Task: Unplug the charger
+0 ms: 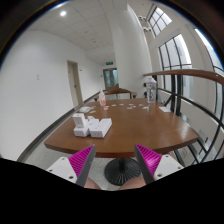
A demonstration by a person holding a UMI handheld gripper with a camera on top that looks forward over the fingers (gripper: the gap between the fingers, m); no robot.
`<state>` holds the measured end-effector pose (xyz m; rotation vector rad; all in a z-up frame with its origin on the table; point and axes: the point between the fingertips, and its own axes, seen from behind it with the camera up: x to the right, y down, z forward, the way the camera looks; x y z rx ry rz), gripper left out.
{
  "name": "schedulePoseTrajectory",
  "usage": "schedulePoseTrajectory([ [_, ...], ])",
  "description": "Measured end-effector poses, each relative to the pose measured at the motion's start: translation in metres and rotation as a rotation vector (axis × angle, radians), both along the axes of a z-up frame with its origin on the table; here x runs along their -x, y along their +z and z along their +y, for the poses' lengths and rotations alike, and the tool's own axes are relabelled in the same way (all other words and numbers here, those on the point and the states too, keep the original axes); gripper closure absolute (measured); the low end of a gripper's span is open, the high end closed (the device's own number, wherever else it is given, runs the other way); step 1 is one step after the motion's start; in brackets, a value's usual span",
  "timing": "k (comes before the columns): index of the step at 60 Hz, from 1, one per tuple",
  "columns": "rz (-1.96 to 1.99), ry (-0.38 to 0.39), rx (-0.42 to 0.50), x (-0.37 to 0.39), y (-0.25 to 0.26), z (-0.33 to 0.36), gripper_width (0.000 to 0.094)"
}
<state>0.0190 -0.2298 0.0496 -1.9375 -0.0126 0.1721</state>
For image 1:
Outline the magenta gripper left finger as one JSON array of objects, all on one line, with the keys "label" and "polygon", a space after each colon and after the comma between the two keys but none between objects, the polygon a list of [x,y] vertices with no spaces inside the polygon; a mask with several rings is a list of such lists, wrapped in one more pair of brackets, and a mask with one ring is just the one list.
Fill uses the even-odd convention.
[{"label": "magenta gripper left finger", "polygon": [[68,158],[77,176],[76,184],[78,186],[83,187],[85,185],[95,155],[95,146],[91,145]]}]

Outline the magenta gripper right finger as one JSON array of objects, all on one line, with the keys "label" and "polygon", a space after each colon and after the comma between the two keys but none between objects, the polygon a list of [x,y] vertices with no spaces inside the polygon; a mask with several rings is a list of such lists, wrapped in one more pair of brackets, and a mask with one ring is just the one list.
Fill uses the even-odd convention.
[{"label": "magenta gripper right finger", "polygon": [[134,153],[138,160],[145,183],[150,184],[154,182],[154,174],[162,159],[162,156],[139,144],[135,145]]}]

